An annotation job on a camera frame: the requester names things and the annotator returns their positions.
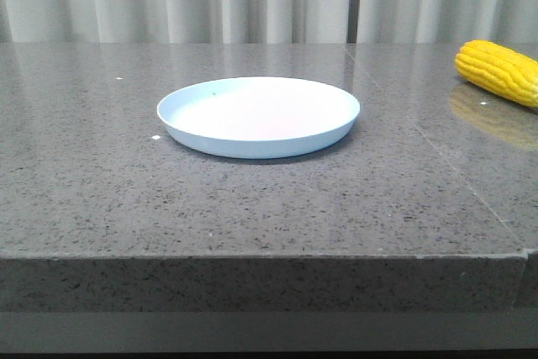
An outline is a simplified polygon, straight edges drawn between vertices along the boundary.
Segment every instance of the countertop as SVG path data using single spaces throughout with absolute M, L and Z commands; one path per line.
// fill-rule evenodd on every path
M 0 311 L 536 306 L 538 114 L 461 79 L 459 46 L 1 44 Z M 166 133 L 168 93 L 243 76 L 361 113 L 276 160 Z

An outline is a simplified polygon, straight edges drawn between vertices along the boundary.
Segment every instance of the plate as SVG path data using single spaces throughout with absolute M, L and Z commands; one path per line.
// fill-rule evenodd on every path
M 325 83 L 288 77 L 236 77 L 184 87 L 157 114 L 168 133 L 217 156 L 270 159 L 322 149 L 344 137 L 360 104 Z

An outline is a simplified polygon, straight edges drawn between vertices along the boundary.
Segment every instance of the corn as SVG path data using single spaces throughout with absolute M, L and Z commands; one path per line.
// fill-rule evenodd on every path
M 538 150 L 538 115 L 469 83 L 455 86 L 452 112 L 460 119 L 521 150 Z
M 456 55 L 469 82 L 527 107 L 538 107 L 538 61 L 486 40 L 469 41 Z

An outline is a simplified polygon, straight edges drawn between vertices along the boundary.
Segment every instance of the yellow corn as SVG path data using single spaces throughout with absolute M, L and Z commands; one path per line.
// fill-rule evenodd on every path
M 454 87 L 452 112 L 482 132 L 521 150 L 538 150 L 538 115 L 469 83 Z
M 486 40 L 469 41 L 456 55 L 469 82 L 527 107 L 538 107 L 538 61 Z

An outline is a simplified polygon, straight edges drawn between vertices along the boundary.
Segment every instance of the gray speckled countertop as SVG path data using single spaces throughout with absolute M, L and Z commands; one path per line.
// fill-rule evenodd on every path
M 464 83 L 458 47 L 1 44 L 0 311 L 537 305 L 538 115 Z M 270 161 L 166 134 L 161 98 L 241 76 L 361 114 Z

